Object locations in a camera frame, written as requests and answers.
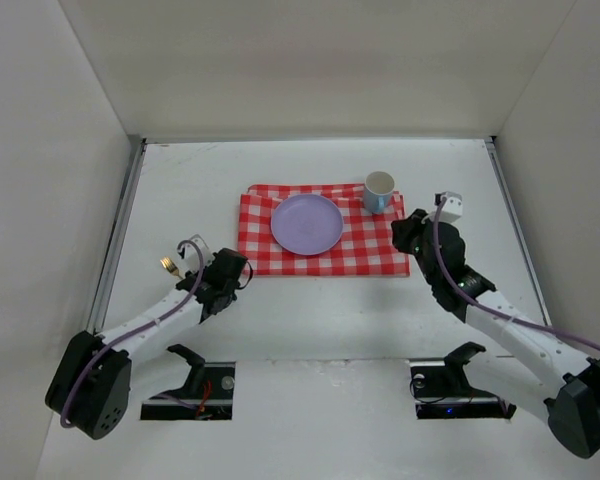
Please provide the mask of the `red white checkered cloth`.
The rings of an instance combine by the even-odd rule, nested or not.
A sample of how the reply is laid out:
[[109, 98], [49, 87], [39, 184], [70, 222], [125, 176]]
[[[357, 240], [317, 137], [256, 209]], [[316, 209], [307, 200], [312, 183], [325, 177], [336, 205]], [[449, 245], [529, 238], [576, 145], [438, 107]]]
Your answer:
[[[281, 247], [271, 232], [279, 204], [297, 194], [333, 201], [343, 215], [341, 240], [329, 251], [301, 256]], [[391, 222], [405, 217], [404, 197], [394, 191], [383, 213], [363, 206], [361, 183], [326, 185], [254, 184], [240, 197], [238, 251], [258, 276], [407, 276], [409, 259], [392, 245]]]

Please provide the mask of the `blue white ceramic mug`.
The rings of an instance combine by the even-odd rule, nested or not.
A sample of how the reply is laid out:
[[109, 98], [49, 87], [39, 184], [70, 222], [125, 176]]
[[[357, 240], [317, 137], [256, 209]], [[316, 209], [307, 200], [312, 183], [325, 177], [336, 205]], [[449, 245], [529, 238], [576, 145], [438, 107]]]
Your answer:
[[370, 173], [364, 182], [363, 205], [371, 214], [381, 214], [389, 205], [395, 188], [394, 178], [383, 171]]

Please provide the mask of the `lilac plastic plate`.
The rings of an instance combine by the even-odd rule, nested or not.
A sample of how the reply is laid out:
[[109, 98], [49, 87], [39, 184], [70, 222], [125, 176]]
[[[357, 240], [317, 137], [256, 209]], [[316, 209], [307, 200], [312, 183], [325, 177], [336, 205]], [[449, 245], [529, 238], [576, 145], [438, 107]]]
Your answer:
[[299, 194], [283, 200], [270, 222], [274, 240], [301, 256], [314, 256], [332, 249], [341, 239], [344, 218], [336, 204], [317, 194]]

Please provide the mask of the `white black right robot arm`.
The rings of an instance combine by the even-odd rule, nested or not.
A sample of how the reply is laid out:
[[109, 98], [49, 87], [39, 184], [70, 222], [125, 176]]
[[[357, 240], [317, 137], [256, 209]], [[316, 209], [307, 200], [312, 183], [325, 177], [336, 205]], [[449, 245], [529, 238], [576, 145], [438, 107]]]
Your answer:
[[570, 453], [592, 457], [600, 450], [600, 357], [581, 351], [585, 340], [524, 319], [490, 280], [468, 266], [464, 240], [441, 217], [417, 209], [392, 221], [394, 248], [415, 258], [443, 310], [515, 359], [499, 363], [487, 357], [484, 346], [466, 343], [445, 358], [458, 384], [523, 408]]

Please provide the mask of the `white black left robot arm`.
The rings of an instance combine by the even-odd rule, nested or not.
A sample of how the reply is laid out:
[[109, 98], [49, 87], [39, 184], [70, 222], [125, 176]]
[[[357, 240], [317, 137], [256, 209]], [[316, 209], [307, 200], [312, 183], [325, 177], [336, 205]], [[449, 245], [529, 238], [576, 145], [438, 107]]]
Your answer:
[[99, 440], [120, 423], [132, 398], [172, 401], [196, 420], [213, 417], [216, 410], [207, 404], [223, 398], [222, 383], [178, 340], [234, 303], [253, 269], [246, 256], [228, 248], [210, 253], [183, 240], [177, 250], [190, 268], [182, 272], [162, 258], [177, 279], [162, 300], [116, 328], [83, 330], [69, 341], [45, 396], [62, 428]]

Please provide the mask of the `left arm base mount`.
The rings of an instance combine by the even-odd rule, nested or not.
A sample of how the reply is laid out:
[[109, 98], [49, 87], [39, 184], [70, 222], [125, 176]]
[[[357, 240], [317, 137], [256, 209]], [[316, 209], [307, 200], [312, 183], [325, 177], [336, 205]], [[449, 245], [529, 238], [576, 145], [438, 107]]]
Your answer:
[[234, 362], [208, 362], [175, 344], [140, 377], [142, 421], [228, 421], [233, 415]]

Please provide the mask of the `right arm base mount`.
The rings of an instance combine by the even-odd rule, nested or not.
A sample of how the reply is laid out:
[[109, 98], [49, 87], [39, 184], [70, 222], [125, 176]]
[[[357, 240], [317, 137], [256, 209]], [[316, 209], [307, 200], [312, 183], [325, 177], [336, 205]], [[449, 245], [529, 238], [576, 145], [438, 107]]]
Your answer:
[[418, 420], [511, 420], [517, 407], [496, 395], [470, 385], [464, 371], [470, 360], [486, 348], [467, 342], [443, 358], [410, 363], [409, 391]]

